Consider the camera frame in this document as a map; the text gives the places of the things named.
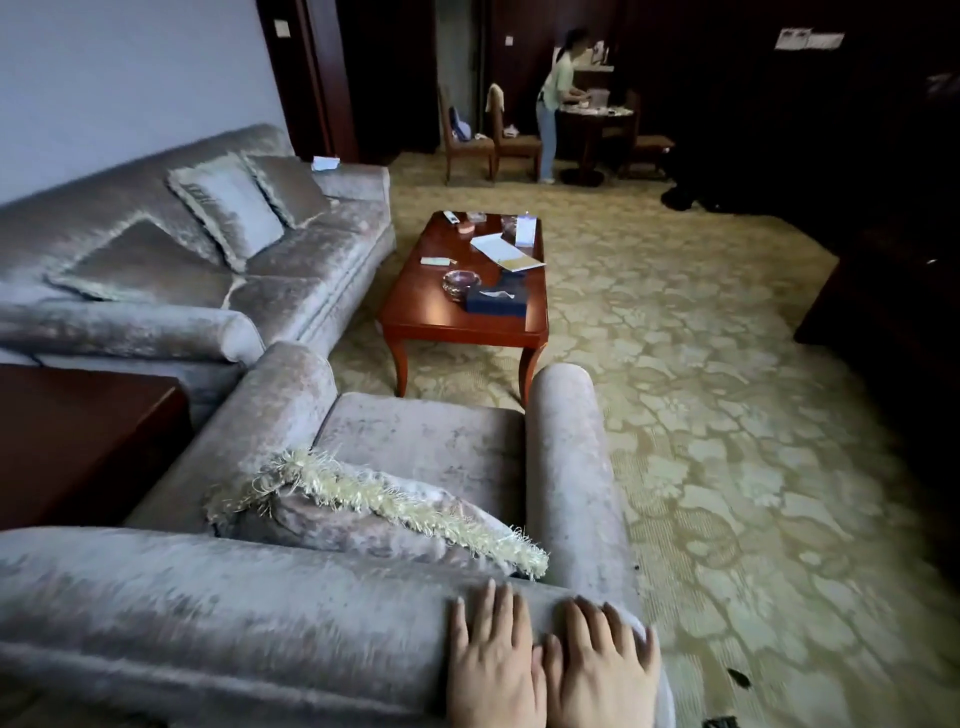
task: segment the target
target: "paper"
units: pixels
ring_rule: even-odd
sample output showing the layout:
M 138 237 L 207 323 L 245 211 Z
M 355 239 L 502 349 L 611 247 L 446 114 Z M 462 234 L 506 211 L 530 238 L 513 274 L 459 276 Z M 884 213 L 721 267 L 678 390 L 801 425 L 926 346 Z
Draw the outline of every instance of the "paper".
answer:
M 774 48 L 778 51 L 802 51 L 812 32 L 812 28 L 784 28 Z
M 516 246 L 533 248 L 537 241 L 537 218 L 531 215 L 519 215 L 516 218 Z
M 470 245 L 501 268 L 514 273 L 539 268 L 543 265 L 539 260 L 517 250 L 516 247 L 504 240 L 499 233 L 479 235 L 470 241 Z
M 818 51 L 832 51 L 840 47 L 843 35 L 842 33 L 811 33 L 806 40 L 806 47 Z
M 313 157 L 313 164 L 310 165 L 310 168 L 314 172 L 325 172 L 328 169 L 336 169 L 339 166 L 339 157 Z

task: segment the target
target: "woman's hair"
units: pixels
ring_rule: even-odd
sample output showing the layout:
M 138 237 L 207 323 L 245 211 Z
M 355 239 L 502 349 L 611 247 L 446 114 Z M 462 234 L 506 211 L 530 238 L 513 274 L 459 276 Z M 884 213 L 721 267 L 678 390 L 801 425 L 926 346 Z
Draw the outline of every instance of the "woman's hair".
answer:
M 581 40 L 586 40 L 589 36 L 586 28 L 574 28 L 572 31 L 567 31 L 566 40 L 564 41 L 564 47 L 557 51 L 557 58 L 554 61 L 559 61 L 560 56 L 562 56 L 567 51 L 572 51 L 573 46 L 579 43 Z

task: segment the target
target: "towel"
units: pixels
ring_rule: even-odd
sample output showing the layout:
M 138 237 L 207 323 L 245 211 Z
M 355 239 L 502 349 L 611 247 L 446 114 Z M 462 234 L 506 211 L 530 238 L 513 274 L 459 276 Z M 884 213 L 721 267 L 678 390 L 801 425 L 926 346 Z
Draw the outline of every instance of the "towel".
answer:
M 503 89 L 497 84 L 490 84 L 490 90 L 487 91 L 487 113 L 492 111 L 493 104 L 497 104 L 500 112 L 503 112 Z

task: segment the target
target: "coffee table leg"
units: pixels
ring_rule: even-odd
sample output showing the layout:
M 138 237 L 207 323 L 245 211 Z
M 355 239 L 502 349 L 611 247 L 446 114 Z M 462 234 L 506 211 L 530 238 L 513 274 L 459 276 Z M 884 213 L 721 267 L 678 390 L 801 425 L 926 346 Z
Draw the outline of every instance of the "coffee table leg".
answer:
M 386 339 L 390 353 L 394 355 L 396 366 L 396 395 L 403 397 L 407 394 L 407 350 L 403 347 L 403 339 Z
M 530 383 L 534 380 L 534 371 L 537 369 L 537 359 L 546 343 L 536 349 L 524 349 L 520 355 L 520 404 L 527 406 L 527 397 L 530 395 Z

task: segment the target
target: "human hand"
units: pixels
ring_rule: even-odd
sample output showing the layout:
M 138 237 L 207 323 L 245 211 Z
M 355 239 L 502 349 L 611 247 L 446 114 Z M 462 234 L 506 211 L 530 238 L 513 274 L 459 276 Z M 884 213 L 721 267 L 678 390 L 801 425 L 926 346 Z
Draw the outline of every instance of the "human hand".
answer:
M 560 640 L 546 641 L 547 712 L 551 728 L 652 728 L 660 681 L 660 644 L 647 627 L 637 655 L 634 630 L 610 604 L 566 606 L 570 662 Z
M 546 675 L 526 599 L 487 583 L 467 632 L 464 600 L 450 621 L 446 712 L 453 728 L 544 728 Z

